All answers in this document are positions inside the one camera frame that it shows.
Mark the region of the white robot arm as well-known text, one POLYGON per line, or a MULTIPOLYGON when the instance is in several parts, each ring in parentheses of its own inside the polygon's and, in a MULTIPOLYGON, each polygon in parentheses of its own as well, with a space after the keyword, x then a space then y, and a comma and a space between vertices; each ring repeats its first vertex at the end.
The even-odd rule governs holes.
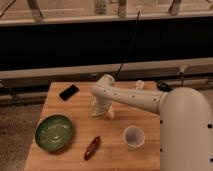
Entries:
POLYGON ((213 110, 199 91, 125 89, 103 75, 91 88, 100 116, 116 101, 160 116, 160 171, 213 171, 213 110))

